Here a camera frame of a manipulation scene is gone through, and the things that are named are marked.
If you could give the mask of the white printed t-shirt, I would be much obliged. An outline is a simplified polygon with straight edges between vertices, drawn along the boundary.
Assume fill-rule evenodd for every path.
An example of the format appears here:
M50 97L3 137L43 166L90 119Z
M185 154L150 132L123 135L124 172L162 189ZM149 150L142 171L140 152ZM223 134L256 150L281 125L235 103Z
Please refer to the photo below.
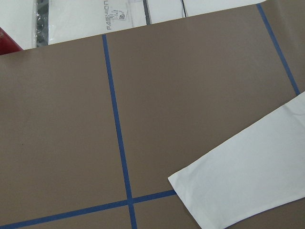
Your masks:
M300 94L168 178L203 229L224 229L305 196Z

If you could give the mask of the white folded paper sheet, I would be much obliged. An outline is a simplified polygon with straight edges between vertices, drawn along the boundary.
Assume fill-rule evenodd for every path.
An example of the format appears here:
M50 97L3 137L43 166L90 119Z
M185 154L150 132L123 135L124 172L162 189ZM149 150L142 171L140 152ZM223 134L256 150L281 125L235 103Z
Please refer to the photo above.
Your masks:
M148 0L151 23L262 3L261 0Z

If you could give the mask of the clear plastic garment bag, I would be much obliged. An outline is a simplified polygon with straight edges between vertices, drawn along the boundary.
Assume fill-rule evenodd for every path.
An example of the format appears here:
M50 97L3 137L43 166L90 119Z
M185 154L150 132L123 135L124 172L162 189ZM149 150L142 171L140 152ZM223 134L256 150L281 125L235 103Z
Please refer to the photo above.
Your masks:
M35 0L32 18L34 47L151 24L145 0Z

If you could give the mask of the red cylinder post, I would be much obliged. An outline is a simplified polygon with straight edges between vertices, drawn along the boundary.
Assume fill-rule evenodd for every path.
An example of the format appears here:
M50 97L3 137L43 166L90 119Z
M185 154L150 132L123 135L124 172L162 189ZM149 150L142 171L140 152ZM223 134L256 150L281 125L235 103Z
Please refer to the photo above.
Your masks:
M19 52L23 49L0 28L0 55Z

